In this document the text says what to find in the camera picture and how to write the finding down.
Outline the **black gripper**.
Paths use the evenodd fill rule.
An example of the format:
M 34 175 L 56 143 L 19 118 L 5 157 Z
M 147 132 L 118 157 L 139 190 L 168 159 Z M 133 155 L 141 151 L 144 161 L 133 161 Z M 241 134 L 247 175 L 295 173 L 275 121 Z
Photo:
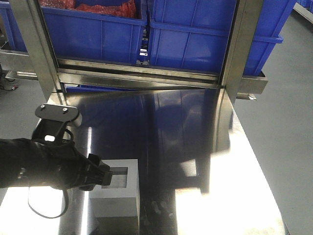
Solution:
M 109 186 L 113 172 L 98 155 L 82 155 L 72 140 L 52 145 L 34 140 L 39 159 L 31 170 L 31 185 L 50 186 L 54 189 L 79 188 L 92 191 L 96 185 Z

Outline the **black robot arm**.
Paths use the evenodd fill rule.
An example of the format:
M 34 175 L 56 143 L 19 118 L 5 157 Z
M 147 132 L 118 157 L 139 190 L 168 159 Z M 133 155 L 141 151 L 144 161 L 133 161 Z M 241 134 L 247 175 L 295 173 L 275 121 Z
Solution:
M 0 141 L 0 186 L 81 188 L 108 186 L 113 172 L 97 155 L 82 155 L 69 141 L 48 145 L 28 139 Z

